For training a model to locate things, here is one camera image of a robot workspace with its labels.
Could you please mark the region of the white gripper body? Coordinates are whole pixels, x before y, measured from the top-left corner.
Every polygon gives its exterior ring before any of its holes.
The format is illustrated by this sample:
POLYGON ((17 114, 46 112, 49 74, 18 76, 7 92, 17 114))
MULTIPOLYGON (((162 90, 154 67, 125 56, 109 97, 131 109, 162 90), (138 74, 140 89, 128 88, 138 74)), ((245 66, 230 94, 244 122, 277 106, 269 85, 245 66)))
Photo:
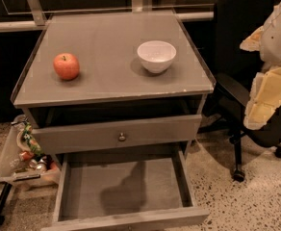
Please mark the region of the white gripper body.
POLYGON ((281 65, 281 2, 263 25, 260 57, 263 62, 281 65))

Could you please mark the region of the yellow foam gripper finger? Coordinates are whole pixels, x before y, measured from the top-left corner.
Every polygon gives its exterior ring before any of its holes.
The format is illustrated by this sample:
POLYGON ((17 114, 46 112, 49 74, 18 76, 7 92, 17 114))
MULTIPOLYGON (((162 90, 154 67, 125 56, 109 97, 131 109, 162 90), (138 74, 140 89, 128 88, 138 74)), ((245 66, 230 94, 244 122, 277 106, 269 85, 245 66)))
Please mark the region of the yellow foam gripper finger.
POLYGON ((244 39, 240 44, 241 50, 248 51, 248 52, 259 51, 260 41, 263 31, 264 31, 264 27, 261 26, 257 28, 250 36, 244 39))
POLYGON ((281 106, 281 67, 257 73, 249 96, 243 124, 247 129, 259 130, 281 106))

